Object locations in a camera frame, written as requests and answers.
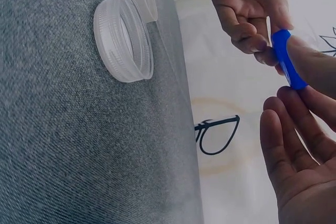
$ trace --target white fabric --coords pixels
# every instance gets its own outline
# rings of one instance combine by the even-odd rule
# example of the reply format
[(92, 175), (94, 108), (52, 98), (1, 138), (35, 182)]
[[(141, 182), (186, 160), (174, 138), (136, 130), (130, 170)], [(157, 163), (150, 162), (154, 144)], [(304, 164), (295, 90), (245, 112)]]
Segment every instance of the white fabric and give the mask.
[[(295, 33), (320, 50), (336, 46), (333, 0), (289, 0)], [(205, 223), (276, 223), (276, 199), (259, 143), (259, 116), (266, 98), (287, 85), (276, 71), (237, 50), (222, 31), (211, 0), (176, 2), (195, 124), (238, 114), (241, 123), (224, 152), (207, 156), (197, 144)], [(207, 132), (217, 150), (232, 124)]]

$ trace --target gray fabric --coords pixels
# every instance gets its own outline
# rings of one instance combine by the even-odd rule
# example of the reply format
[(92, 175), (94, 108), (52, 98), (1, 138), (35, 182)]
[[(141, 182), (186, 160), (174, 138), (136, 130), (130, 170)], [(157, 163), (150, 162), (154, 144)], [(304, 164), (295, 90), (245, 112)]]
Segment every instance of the gray fabric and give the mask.
[(154, 77), (131, 84), (98, 55), (101, 1), (0, 0), (0, 223), (203, 221), (173, 0)]

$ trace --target hand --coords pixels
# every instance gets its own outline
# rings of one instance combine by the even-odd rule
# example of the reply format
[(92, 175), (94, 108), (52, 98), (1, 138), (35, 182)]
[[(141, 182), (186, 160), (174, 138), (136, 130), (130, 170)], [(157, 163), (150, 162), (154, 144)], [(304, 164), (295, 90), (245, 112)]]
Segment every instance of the hand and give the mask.
[(288, 40), (287, 51), (295, 70), (306, 83), (336, 99), (336, 58), (309, 48), (295, 36)]
[(335, 131), (336, 101), (311, 87), (299, 92), (284, 87), (277, 96), (264, 104), (260, 139), (278, 200), (279, 222), (336, 223), (336, 143), (310, 112)]
[(286, 0), (212, 0), (223, 30), (232, 43), (246, 54), (255, 54), (259, 62), (277, 65), (270, 48), (266, 17), (269, 15), (273, 32), (292, 29)]

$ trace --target clear plastic cap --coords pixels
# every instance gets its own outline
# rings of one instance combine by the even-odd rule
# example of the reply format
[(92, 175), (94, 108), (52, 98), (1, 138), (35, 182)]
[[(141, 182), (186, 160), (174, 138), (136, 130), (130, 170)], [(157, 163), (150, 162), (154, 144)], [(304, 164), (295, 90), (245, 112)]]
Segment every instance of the clear plastic cap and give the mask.
[(152, 78), (151, 42), (135, 0), (104, 0), (95, 11), (93, 29), (100, 57), (117, 80)]

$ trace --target glasses drawing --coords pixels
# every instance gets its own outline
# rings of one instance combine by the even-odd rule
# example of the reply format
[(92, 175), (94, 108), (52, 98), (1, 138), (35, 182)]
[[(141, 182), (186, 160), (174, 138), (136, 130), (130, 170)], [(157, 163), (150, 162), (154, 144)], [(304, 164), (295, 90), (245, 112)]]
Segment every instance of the glasses drawing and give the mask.
[[(229, 119), (223, 119), (223, 120), (219, 120), (219, 121), (214, 121), (214, 120), (205, 120), (202, 123), (199, 123), (197, 125), (195, 125), (195, 132), (197, 134), (196, 137), (196, 143), (199, 141), (199, 145), (200, 145), (200, 150), (202, 151), (202, 153), (204, 153), (205, 155), (209, 155), (209, 156), (214, 156), (214, 155), (218, 155), (220, 153), (222, 153), (225, 149), (228, 148), (229, 144), (231, 143), (232, 139), (234, 138), (238, 126), (239, 126), (239, 121), (240, 121), (240, 117), (238, 115), (236, 115), (234, 118), (229, 118)], [(203, 148), (203, 140), (204, 140), (204, 136), (205, 133), (212, 127), (218, 126), (218, 125), (223, 125), (226, 123), (236, 123), (234, 130), (230, 136), (230, 138), (228, 139), (228, 141), (226, 142), (226, 144), (224, 145), (223, 148), (221, 148), (219, 151), (217, 152), (207, 152), (204, 150)]]

